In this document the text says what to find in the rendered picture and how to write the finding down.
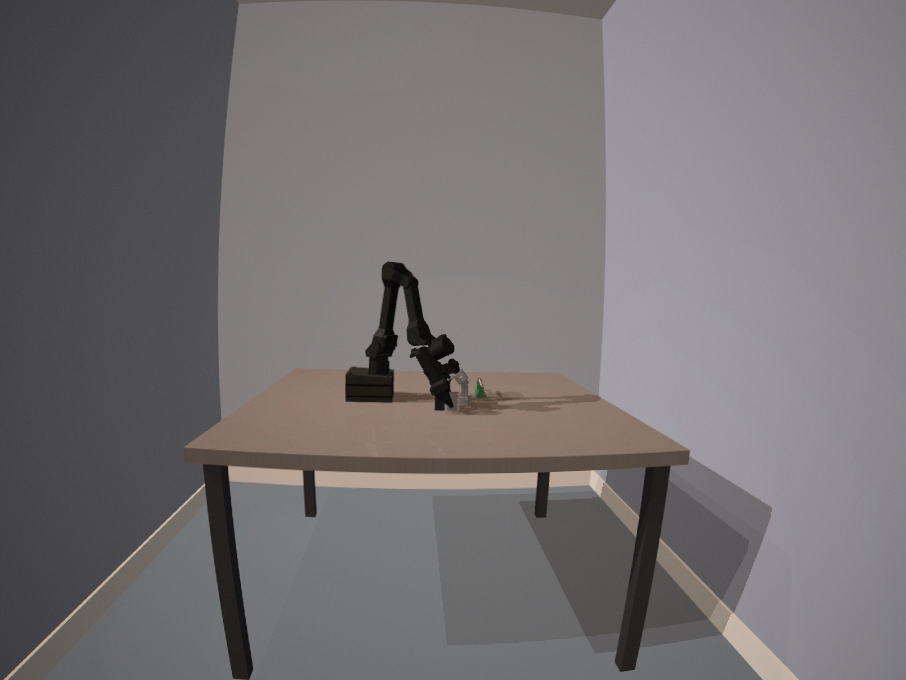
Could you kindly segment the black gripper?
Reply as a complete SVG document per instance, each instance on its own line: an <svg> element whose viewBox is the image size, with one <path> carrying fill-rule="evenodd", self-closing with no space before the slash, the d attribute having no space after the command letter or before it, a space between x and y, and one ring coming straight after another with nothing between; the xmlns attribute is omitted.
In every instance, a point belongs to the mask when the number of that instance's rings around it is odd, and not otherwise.
<svg viewBox="0 0 906 680"><path fill-rule="evenodd" d="M451 392L451 390L450 390L450 382L451 382L450 378L451 377L449 374L442 375L442 373L440 371L441 370L440 367L441 367L440 362L438 362L438 360L436 360L432 364L430 364L422 369L423 369L424 375L426 374L426 376L429 380L429 384L431 385L429 391L432 394L432 396L434 395L439 400L441 400L443 403L445 403L448 407L453 408L454 406L453 406L453 403L452 403L452 400L451 400L451 397L449 394L449 392ZM448 378L450 380L447 380Z"/></svg>

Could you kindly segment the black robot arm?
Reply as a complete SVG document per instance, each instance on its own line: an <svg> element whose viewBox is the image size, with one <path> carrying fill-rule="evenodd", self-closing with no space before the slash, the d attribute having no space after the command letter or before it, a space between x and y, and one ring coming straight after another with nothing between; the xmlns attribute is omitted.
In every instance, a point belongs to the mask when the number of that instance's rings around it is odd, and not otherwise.
<svg viewBox="0 0 906 680"><path fill-rule="evenodd" d="M393 322L398 288L403 287L407 314L407 341L412 346L428 345L411 350L410 358L416 356L422 368L454 352L454 344L442 334L435 338L431 335L425 322L420 302L418 279L412 276L403 263L386 262L382 266L382 281L385 286L379 329L374 334L372 344L365 350L369 357L368 375L386 376L389 372L388 357L392 356L397 346L398 335L393 332ZM440 363L441 364L441 363ZM456 374L460 371L458 361L449 359L441 364L442 375Z"/></svg>

